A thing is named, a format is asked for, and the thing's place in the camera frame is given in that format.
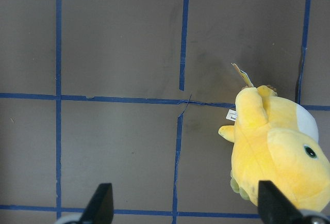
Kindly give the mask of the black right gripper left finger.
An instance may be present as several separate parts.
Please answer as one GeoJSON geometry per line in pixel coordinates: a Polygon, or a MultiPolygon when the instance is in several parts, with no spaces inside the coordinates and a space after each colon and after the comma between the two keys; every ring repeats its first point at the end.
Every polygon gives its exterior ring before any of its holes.
{"type": "Polygon", "coordinates": [[[101,183],[85,208],[81,223],[112,223],[113,216],[112,184],[101,183]]]}

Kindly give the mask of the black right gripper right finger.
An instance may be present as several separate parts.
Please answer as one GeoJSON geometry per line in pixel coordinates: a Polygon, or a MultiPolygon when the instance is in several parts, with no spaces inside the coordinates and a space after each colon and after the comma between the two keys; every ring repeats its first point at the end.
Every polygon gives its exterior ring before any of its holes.
{"type": "Polygon", "coordinates": [[[303,223],[302,213],[271,181],[258,183],[258,214],[263,223],[303,223]]]}

